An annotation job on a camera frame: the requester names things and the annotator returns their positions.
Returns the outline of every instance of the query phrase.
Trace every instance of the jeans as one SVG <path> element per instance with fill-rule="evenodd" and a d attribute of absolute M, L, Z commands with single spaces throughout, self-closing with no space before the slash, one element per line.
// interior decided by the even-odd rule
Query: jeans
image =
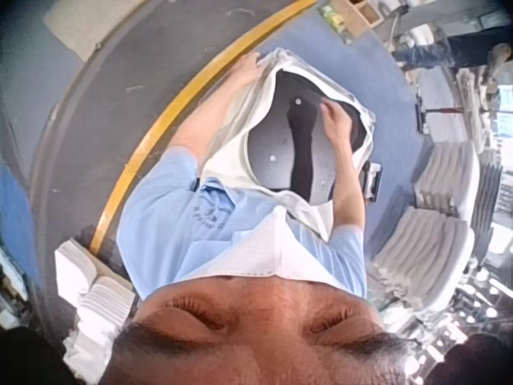
<path fill-rule="evenodd" d="M 427 46 L 415 46 L 392 52 L 397 62 L 404 62 L 407 69 L 435 68 L 438 66 L 454 67 L 455 60 L 450 44 L 441 40 Z"/>

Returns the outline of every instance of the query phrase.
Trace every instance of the eyebrow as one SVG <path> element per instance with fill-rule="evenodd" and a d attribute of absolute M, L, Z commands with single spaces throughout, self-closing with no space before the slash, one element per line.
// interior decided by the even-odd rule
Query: eyebrow
<path fill-rule="evenodd" d="M 352 355 L 356 359 L 367 360 L 373 357 L 403 358 L 410 348 L 407 342 L 391 333 L 380 333 L 369 338 L 352 342 L 332 345 L 338 351 Z"/>
<path fill-rule="evenodd" d="M 114 341 L 113 351 L 146 351 L 150 354 L 179 358 L 192 353 L 210 351 L 215 346 L 206 342 L 185 341 L 140 324 L 124 329 Z"/>

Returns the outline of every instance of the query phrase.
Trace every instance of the eye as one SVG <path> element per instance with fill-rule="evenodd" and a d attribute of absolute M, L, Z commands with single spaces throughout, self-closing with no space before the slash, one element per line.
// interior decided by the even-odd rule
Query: eye
<path fill-rule="evenodd" d="M 329 318 L 324 318 L 321 322 L 318 322 L 315 326 L 311 327 L 310 331 L 312 333 L 321 333 L 322 331 L 328 330 L 345 321 L 348 317 L 348 310 L 340 311 Z"/>
<path fill-rule="evenodd" d="M 170 302 L 172 307 L 186 311 L 191 316 L 202 322 L 208 329 L 221 330 L 224 328 L 223 325 L 212 319 L 212 316 L 193 298 L 181 297 L 173 298 Z"/>

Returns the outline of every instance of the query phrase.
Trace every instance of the stack of white towels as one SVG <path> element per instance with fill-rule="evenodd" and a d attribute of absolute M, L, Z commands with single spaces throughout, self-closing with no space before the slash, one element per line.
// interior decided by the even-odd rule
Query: stack of white towels
<path fill-rule="evenodd" d="M 64 345 L 64 362 L 87 383 L 97 383 L 112 343 L 130 314 L 131 284 L 114 274 L 74 240 L 55 250 L 59 296 L 77 309 L 78 326 Z"/>
<path fill-rule="evenodd" d="M 99 277 L 80 298 L 79 329 L 98 342 L 114 340 L 130 314 L 135 295 L 108 277 Z"/>
<path fill-rule="evenodd" d="M 95 264 L 75 241 L 67 241 L 55 250 L 55 269 L 59 297 L 79 307 L 98 275 Z"/>
<path fill-rule="evenodd" d="M 474 246 L 466 221 L 409 207 L 373 260 L 387 292 L 416 310 L 448 305 Z"/>
<path fill-rule="evenodd" d="M 471 141 L 434 145 L 414 185 L 416 205 L 471 223 L 479 186 L 479 160 Z"/>

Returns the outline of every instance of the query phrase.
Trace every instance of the white bag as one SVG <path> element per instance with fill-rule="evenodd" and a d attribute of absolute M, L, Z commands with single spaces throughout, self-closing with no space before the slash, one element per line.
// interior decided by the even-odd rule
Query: white bag
<path fill-rule="evenodd" d="M 235 98 L 224 126 L 217 132 L 201 174 L 201 182 L 213 176 L 229 188 L 260 190 L 274 197 L 296 219 L 327 241 L 333 226 L 333 202 L 312 206 L 294 192 L 272 192 L 260 186 L 249 167 L 248 133 L 265 118 L 273 104 L 278 71 L 302 76 L 314 83 L 327 98 L 349 103 L 358 110 L 366 130 L 363 145 L 353 154 L 353 164 L 358 171 L 369 159 L 373 149 L 374 114 L 364 108 L 354 95 L 289 51 L 278 48 L 263 58 L 261 65 L 265 66 L 264 75 Z"/>

